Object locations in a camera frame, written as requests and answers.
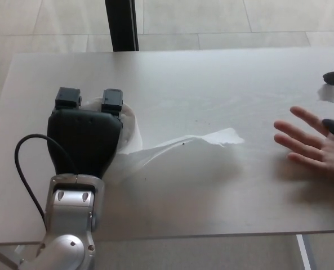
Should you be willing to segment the bare person hand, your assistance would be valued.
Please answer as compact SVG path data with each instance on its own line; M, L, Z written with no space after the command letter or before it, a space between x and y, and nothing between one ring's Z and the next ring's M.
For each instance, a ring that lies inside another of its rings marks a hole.
M277 120L273 126L279 133L274 135L274 141L289 149L289 161L334 180L334 135L323 126L322 119L304 108L292 106L290 112L324 138L307 133L287 121Z

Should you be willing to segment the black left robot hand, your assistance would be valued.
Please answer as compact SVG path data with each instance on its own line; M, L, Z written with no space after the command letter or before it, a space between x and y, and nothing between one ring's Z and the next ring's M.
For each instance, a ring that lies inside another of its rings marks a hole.
M123 92L106 89L97 110L81 109L79 89L61 87L48 119L47 135L69 155L63 157L51 142L48 151L56 174L74 173L101 178L111 164L123 124Z

